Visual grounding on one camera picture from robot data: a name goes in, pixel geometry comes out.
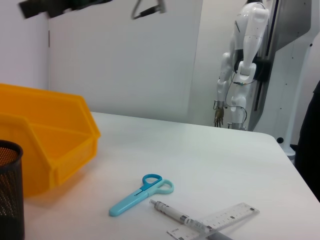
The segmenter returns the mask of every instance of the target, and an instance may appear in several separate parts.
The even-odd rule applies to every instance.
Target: mesh pen holder
[[[25,239],[22,148],[0,140],[0,240]]]

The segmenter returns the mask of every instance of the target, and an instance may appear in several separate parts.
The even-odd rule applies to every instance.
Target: light blue scissors
[[[148,183],[147,179],[154,178],[156,181]],[[124,198],[122,201],[118,202],[109,210],[109,215],[112,217],[119,216],[123,212],[127,211],[129,208],[132,208],[134,205],[140,203],[142,200],[152,196],[153,194],[170,194],[174,191],[174,184],[167,180],[162,179],[161,176],[157,174],[147,174],[142,178],[143,186],[138,190],[131,193],[129,196]],[[170,186],[169,189],[160,189],[164,184]]]

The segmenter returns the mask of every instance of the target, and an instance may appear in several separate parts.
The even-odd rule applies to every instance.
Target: humanoid robot
[[[269,10],[265,8],[262,0],[248,0],[236,16],[229,52],[222,56],[220,77],[217,82],[215,127],[221,127],[224,123],[224,108],[229,106],[226,103],[227,94],[230,85],[234,83],[237,86],[229,106],[232,117],[231,128],[245,130],[247,96],[257,69],[253,60],[263,42],[268,20]],[[230,82],[233,71],[235,75]]]

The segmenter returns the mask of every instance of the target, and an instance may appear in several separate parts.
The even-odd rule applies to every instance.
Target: yellow storage bin
[[[0,139],[23,149],[25,196],[65,182],[97,153],[101,136],[81,96],[0,84]]]

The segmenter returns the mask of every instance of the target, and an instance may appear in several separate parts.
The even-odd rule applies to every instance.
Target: transparent ruler
[[[196,231],[186,225],[181,225],[176,229],[167,231],[167,233],[176,240],[201,240],[258,213],[260,212],[256,208],[240,203],[199,219],[199,222],[211,228],[208,233]]]

